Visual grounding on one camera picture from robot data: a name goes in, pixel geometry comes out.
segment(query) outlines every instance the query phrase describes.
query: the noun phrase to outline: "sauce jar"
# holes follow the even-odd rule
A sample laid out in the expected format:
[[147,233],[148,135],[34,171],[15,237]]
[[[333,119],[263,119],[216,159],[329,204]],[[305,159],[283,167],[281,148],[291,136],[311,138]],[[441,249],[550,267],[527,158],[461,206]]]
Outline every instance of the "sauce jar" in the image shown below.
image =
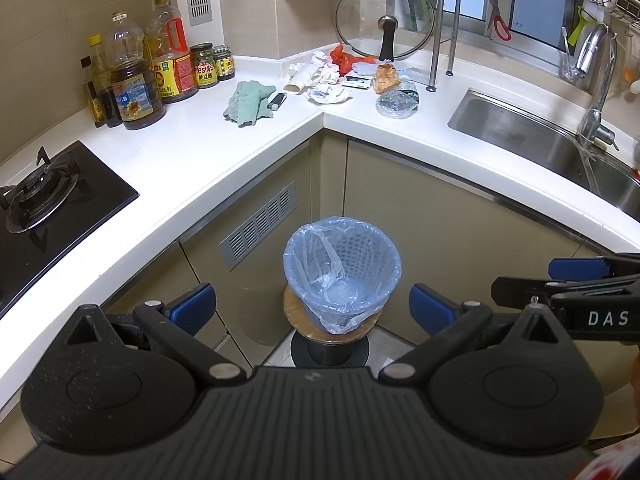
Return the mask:
[[218,72],[220,81],[231,79],[236,75],[234,59],[231,56],[231,50],[228,45],[215,46],[213,48],[213,59],[216,63],[216,72]]
[[218,72],[213,54],[213,43],[200,43],[191,47],[191,62],[196,73],[198,88],[218,84]]

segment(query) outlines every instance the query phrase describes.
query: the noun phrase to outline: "green cloth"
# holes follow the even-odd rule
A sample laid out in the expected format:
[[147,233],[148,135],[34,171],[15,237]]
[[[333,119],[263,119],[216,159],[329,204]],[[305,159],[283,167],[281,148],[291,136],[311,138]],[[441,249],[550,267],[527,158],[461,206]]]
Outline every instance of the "green cloth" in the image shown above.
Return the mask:
[[276,91],[273,85],[265,86],[257,81],[241,81],[229,99],[223,115],[238,123],[238,126],[255,124],[260,117],[273,117],[267,108],[269,96]]

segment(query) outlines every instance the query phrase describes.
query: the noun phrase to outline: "faucet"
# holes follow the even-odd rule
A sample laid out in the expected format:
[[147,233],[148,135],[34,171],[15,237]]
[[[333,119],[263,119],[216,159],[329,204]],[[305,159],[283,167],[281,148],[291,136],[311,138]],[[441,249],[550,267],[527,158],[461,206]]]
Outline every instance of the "faucet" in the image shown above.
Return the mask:
[[593,144],[595,139],[600,139],[606,144],[612,144],[614,148],[620,150],[616,146],[616,134],[609,130],[606,126],[602,126],[602,107],[607,98],[611,80],[613,79],[613,70],[616,67],[616,57],[618,56],[618,42],[616,41],[616,33],[604,23],[599,23],[588,35],[584,41],[575,67],[583,74],[587,75],[593,65],[600,43],[604,38],[609,40],[609,57],[602,80],[593,93],[589,109],[585,113],[580,126],[578,127],[578,138],[581,137],[584,142]]

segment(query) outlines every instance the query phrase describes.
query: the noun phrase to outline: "blue trash bag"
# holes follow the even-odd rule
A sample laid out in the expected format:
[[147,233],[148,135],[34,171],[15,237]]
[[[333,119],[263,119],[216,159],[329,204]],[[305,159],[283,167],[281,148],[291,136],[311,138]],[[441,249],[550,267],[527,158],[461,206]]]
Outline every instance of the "blue trash bag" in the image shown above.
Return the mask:
[[332,334],[380,311],[401,275],[400,254],[380,229],[337,216],[293,233],[283,263],[293,292]]

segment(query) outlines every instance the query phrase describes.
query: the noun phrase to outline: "red scissors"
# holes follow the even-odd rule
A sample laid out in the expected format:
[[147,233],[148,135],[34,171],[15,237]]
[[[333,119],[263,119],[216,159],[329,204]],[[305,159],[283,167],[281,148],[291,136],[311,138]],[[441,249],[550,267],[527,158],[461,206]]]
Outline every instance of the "red scissors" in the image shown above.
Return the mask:
[[491,4],[492,10],[491,10],[491,16],[489,17],[489,22],[487,24],[486,30],[489,31],[489,29],[491,28],[491,25],[493,24],[495,33],[498,35],[498,38],[500,38],[503,41],[510,41],[511,32],[507,24],[502,19],[502,16],[500,15],[500,9],[498,8],[498,0],[489,0],[489,3]]

